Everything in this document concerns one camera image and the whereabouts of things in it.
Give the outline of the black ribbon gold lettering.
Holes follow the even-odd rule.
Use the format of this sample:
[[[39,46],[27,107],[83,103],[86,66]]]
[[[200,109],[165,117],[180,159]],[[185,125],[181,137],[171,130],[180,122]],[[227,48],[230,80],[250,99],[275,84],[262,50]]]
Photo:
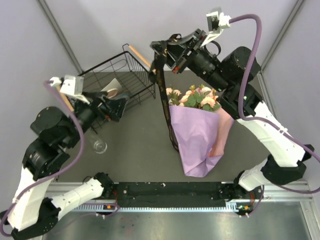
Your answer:
[[[179,147],[178,143],[173,131],[173,127],[171,124],[171,114],[169,109],[169,100],[166,93],[166,82],[165,82],[165,76],[164,76],[164,66],[167,63],[168,58],[168,45],[171,42],[177,42],[181,39],[181,34],[176,33],[170,36],[168,40],[161,40],[161,41],[153,41],[150,45],[150,47],[154,51],[154,58],[151,63],[151,66],[149,67],[150,70],[148,72],[148,79],[154,83],[157,84],[160,94],[160,100],[161,105],[166,121],[166,125],[168,128],[169,133],[169,139],[173,146],[173,148],[178,152]]]

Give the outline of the pink flower bouquet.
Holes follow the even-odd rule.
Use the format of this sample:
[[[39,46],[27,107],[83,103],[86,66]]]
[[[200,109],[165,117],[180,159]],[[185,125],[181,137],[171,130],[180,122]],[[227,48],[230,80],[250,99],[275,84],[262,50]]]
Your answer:
[[[173,87],[168,87],[166,88],[166,95],[170,106],[194,108],[208,112],[215,112],[221,107],[218,102],[217,91],[203,84],[199,87],[192,85],[185,93]]]

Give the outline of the purple wrapping paper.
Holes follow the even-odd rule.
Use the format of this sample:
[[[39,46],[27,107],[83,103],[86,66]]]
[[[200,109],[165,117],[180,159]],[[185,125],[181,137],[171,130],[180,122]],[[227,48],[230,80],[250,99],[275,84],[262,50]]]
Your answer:
[[[223,156],[222,151],[209,156],[218,139],[220,115],[175,105],[169,110],[184,175],[205,177]]]

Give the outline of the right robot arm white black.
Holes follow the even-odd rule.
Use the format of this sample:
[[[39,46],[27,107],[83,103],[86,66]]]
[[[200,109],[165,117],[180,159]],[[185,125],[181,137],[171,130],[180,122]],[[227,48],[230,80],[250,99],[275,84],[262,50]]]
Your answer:
[[[203,30],[153,41],[149,79],[159,88],[172,146],[179,152],[184,174],[206,176],[222,158],[234,122],[247,128],[269,151],[260,164],[241,171],[233,192],[245,198],[255,188],[284,186],[301,179],[314,150],[300,145],[279,123],[250,85],[260,70],[251,51],[236,48],[224,60],[207,49]]]

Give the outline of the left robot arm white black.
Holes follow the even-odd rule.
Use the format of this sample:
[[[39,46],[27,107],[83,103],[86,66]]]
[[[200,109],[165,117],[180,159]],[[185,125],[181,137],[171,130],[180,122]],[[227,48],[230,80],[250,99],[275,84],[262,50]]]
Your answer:
[[[30,126],[37,138],[25,151],[12,205],[0,214],[0,224],[12,227],[12,238],[29,240],[46,234],[73,209],[114,194],[114,182],[103,172],[61,195],[47,197],[46,191],[70,157],[66,149],[83,145],[85,132],[97,118],[119,121],[129,100],[125,93],[113,98],[99,95],[90,104],[79,102],[71,116],[54,106],[37,115]]]

